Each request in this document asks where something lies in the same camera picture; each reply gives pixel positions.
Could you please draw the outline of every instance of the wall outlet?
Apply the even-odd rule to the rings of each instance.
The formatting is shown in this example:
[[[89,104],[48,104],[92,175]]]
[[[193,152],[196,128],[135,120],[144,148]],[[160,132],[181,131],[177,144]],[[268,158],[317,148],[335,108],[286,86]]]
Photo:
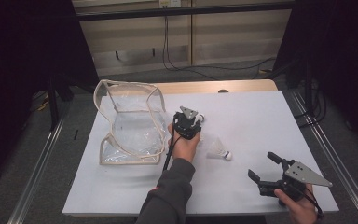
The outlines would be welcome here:
[[[181,7],[181,0],[171,0],[170,7]]]
[[[159,0],[159,7],[181,7],[181,0]]]
[[[159,8],[169,7],[170,0],[159,0]]]

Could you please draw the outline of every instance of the metal frame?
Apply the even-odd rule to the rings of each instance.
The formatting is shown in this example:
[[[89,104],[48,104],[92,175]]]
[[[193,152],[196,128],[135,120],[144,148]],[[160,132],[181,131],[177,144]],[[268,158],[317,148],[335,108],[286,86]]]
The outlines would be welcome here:
[[[307,111],[307,108],[304,106],[305,100],[303,99],[301,94],[299,92],[292,92],[292,96],[297,103],[299,110],[305,113]],[[306,120],[307,122],[316,121],[309,115],[306,116]],[[333,145],[331,145],[327,136],[324,134],[324,131],[322,130],[321,126],[318,123],[315,123],[311,124],[310,128],[315,135],[316,140],[319,142],[322,150],[324,151],[326,158],[330,161],[330,164],[336,171],[339,180],[341,181],[345,190],[348,192],[349,196],[351,197],[351,200],[353,201],[354,205],[358,210],[358,185],[356,181],[348,172],[347,168],[345,167],[341,158],[338,156]]]
[[[48,158],[50,157],[51,151],[53,150],[55,143],[57,142],[58,137],[60,136],[60,132],[62,129],[63,121],[68,114],[71,102],[65,102],[62,107],[62,116],[58,120],[55,129],[50,132],[48,135],[48,140],[40,154],[39,160],[34,167],[34,170],[28,179],[27,185],[25,186],[24,191],[22,192],[17,204],[11,213],[10,219],[8,220],[7,224],[21,224],[27,213],[28,209],[36,195],[36,191],[38,189],[38,185],[40,180],[42,179],[43,173],[45,168],[48,164]]]
[[[76,19],[79,21],[101,21],[101,20],[146,18],[146,17],[215,14],[215,13],[229,13],[229,12],[270,11],[270,10],[292,9],[296,5],[309,5],[309,4],[311,3],[299,4],[296,1],[289,1],[289,2],[279,2],[279,3],[243,4],[243,5],[232,5],[232,6],[222,6],[222,7],[153,8],[153,9],[118,11],[118,12],[78,13],[76,15]]]

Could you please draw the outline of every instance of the gray sleeve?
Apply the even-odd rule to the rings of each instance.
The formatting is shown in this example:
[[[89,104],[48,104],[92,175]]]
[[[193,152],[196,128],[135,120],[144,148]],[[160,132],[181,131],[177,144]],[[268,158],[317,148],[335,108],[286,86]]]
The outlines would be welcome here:
[[[185,223],[186,205],[192,193],[190,181],[195,171],[190,162],[173,160],[171,169],[162,173],[156,188],[147,194],[136,223]]]

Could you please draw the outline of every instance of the wire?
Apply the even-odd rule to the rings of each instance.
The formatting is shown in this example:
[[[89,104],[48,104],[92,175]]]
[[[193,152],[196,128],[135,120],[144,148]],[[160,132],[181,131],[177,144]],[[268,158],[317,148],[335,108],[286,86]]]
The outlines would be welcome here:
[[[46,93],[47,93],[47,91],[41,91],[41,93],[39,93],[39,95],[37,95],[37,94],[38,94],[38,92],[37,92],[37,93],[35,93],[35,94],[33,95],[32,100],[35,101],[35,100],[39,99],[41,96],[43,96],[43,95],[46,94]]]
[[[176,139],[176,141],[173,142],[173,139],[174,139],[174,136],[175,136],[175,129],[173,128],[174,122],[175,122],[175,118],[173,118],[173,121],[172,121],[171,143],[170,143],[170,146],[169,146],[169,148],[168,148],[167,158],[165,159],[164,167],[162,168],[162,171],[165,171],[165,170],[168,169],[168,164],[170,163],[170,159],[171,159],[171,155],[172,155],[173,149],[174,149],[176,143],[179,141],[179,139],[182,138],[182,136],[179,136],[178,139]]]
[[[316,200],[316,198],[315,198],[315,195],[313,195],[313,193],[309,190],[309,189],[307,189],[306,188],[306,190],[310,193],[310,195],[312,196],[312,198],[310,197],[310,196],[308,196],[306,193],[304,193],[304,192],[301,192],[299,189],[297,189],[297,188],[295,188],[295,187],[293,187],[293,186],[290,186],[291,187],[291,189],[294,189],[295,191],[297,191],[298,193],[300,193],[300,194],[302,194],[308,201],[310,201],[310,203],[312,203],[315,207],[316,207],[316,209],[318,210],[318,214],[317,214],[317,218],[318,218],[318,220],[322,220],[322,218],[324,217],[324,212],[322,211],[322,208],[321,208],[321,206],[319,206],[319,204],[318,204],[318,201]]]
[[[267,58],[266,60],[260,62],[260,63],[257,63],[257,64],[254,64],[254,65],[251,65],[251,66],[247,66],[247,67],[240,67],[240,68],[229,68],[229,67],[221,67],[221,66],[213,66],[213,65],[194,65],[194,66],[185,66],[185,67],[176,67],[172,62],[171,62],[171,58],[170,58],[170,52],[169,52],[169,41],[168,41],[168,17],[165,17],[165,29],[164,29],[164,47],[163,47],[163,51],[162,51],[162,62],[164,64],[164,67],[168,70],[168,71],[188,71],[188,72],[193,72],[193,73],[197,73],[199,75],[202,75],[204,77],[207,77],[207,78],[210,78],[212,80],[219,80],[215,77],[210,77],[210,76],[207,76],[205,74],[202,74],[201,72],[198,72],[198,71],[194,71],[194,70],[191,70],[191,68],[214,68],[214,69],[222,69],[222,70],[231,70],[231,71],[239,71],[239,70],[246,70],[246,69],[251,69],[251,68],[254,68],[254,67],[257,67],[257,72],[255,74],[255,76],[252,78],[252,79],[255,79],[258,75],[258,69],[260,68],[260,65],[262,65],[263,63],[266,63],[266,62],[269,62],[269,61],[273,61],[273,60],[276,60],[275,57],[270,57],[270,58]],[[171,65],[172,68],[169,68],[167,66],[167,64],[165,63],[165,53],[167,54],[167,60],[168,60],[168,63]]]
[[[311,121],[308,121],[308,122],[305,123],[305,124],[299,125],[299,126],[298,126],[299,128],[304,128],[304,127],[308,127],[308,126],[313,125],[313,124],[317,124],[317,123],[321,122],[321,121],[325,118],[325,116],[326,116],[326,114],[327,114],[327,101],[326,101],[326,99],[325,99],[324,93],[323,93],[322,91],[321,91],[321,93],[322,93],[322,97],[323,97],[323,99],[324,99],[324,112],[322,113],[322,108],[320,107],[320,110],[319,110],[319,112],[318,112],[318,115],[315,116]]]
[[[316,94],[315,94],[315,97],[314,97],[314,105],[312,106],[312,110],[307,110],[305,111],[304,113],[302,114],[299,114],[299,115],[294,115],[295,119],[299,119],[299,118],[302,118],[306,115],[308,115],[309,113],[313,113],[317,108],[319,108],[319,112],[318,114],[320,113],[321,111],[321,104],[320,104],[320,101],[319,101],[319,97],[318,97],[318,94],[319,94],[319,89],[317,89],[316,91]]]

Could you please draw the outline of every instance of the small white object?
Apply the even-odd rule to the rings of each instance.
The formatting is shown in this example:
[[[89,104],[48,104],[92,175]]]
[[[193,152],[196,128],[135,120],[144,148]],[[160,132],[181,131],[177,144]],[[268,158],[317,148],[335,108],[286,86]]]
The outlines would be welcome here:
[[[209,148],[208,153],[220,156],[224,158],[226,161],[231,161],[232,153],[230,151],[225,150],[222,142],[217,137],[211,144],[211,148]]]
[[[203,121],[205,121],[205,115],[203,115],[203,114],[198,114],[198,115],[196,116],[196,122],[197,122],[198,120],[200,120],[201,123],[202,123]]]

